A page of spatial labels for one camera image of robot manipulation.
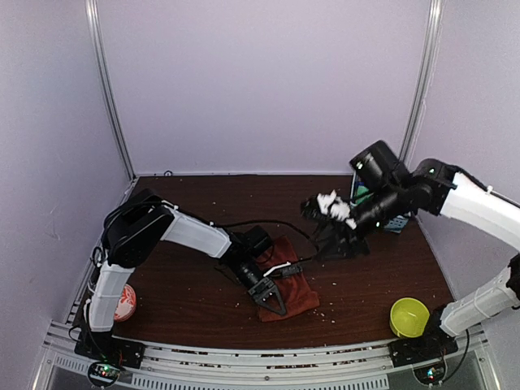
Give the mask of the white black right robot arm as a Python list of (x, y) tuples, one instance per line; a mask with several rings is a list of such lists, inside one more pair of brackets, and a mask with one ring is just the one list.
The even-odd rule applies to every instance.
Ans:
[(371, 191), (352, 211), (357, 236), (377, 223), (415, 213), (453, 291), (434, 327), (417, 340), (422, 358), (434, 358), (478, 323), (519, 328), (519, 206), (464, 168), (435, 158), (409, 170), (384, 141), (350, 162)]

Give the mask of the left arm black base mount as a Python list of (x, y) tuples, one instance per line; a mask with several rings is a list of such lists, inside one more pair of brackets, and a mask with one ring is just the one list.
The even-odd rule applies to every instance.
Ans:
[(139, 369), (145, 352), (141, 342), (114, 338), (111, 331), (93, 332), (86, 328), (80, 332), (74, 352), (77, 355), (114, 366)]

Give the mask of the green microfibre towel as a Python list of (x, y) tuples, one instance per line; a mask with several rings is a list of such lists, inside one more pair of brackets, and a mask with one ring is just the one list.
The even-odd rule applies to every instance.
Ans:
[(359, 184), (354, 190), (353, 200), (355, 204), (359, 204), (367, 199), (372, 192), (364, 185)]

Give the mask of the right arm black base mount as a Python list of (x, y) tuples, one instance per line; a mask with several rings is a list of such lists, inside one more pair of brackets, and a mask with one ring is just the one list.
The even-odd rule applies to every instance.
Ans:
[(455, 338), (439, 326), (428, 327), (416, 338), (395, 340), (388, 345), (388, 349), (394, 367), (441, 359), (459, 350)]

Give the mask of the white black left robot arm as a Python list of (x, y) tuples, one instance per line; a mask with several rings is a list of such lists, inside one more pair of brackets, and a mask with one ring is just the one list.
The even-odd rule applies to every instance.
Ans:
[[(319, 194), (304, 201), (301, 212), (306, 218), (322, 223), (319, 228), (330, 225), (335, 229), (327, 245), (320, 248), (319, 244), (313, 244), (316, 256), (329, 249), (346, 258), (369, 253), (363, 236), (365, 233), (360, 235), (358, 232), (362, 225), (353, 218), (353, 209), (348, 202), (345, 203), (335, 192)], [(279, 316), (285, 315), (286, 305), (270, 277), (271, 269), (260, 271), (255, 262), (273, 245), (268, 233), (256, 225), (243, 233), (229, 230), (255, 223), (277, 222), (265, 220), (216, 225), (184, 212), (148, 188), (130, 197), (107, 215), (101, 245), (93, 251), (92, 259), (98, 271), (92, 282), (91, 297), (84, 307), (84, 323), (86, 332), (89, 332), (84, 340), (86, 349), (100, 361), (114, 357), (117, 344), (108, 335), (114, 325), (124, 285), (161, 241), (182, 245), (219, 260), (232, 271), (258, 306)], [(273, 294), (278, 299), (280, 310), (266, 304)]]

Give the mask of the dark red towel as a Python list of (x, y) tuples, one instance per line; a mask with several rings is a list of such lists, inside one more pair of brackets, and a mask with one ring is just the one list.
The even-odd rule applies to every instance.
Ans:
[[(293, 245), (286, 236), (280, 236), (274, 240), (273, 246), (257, 259), (256, 263), (261, 271), (268, 271), (274, 266), (296, 261), (297, 255)], [(272, 279), (279, 289), (287, 313), (280, 316), (259, 307), (258, 317), (262, 323), (290, 319), (320, 306), (318, 293), (311, 289), (302, 271), (287, 277), (272, 277)]]

